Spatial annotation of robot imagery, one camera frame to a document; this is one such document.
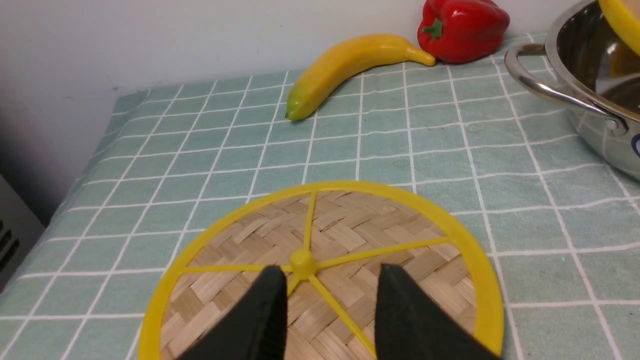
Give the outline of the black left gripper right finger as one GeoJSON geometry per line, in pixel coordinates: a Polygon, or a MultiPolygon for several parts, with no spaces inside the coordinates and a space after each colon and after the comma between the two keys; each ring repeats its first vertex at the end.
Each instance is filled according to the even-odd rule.
{"type": "Polygon", "coordinates": [[[378,360],[499,360],[397,264],[384,263],[374,316],[378,360]]]}

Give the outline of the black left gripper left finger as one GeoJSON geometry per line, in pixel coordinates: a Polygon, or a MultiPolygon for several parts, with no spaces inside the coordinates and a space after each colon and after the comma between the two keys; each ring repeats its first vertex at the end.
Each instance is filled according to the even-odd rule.
{"type": "Polygon", "coordinates": [[[276,265],[266,266],[246,294],[181,360],[283,360],[288,330],[287,282],[276,265]]]}

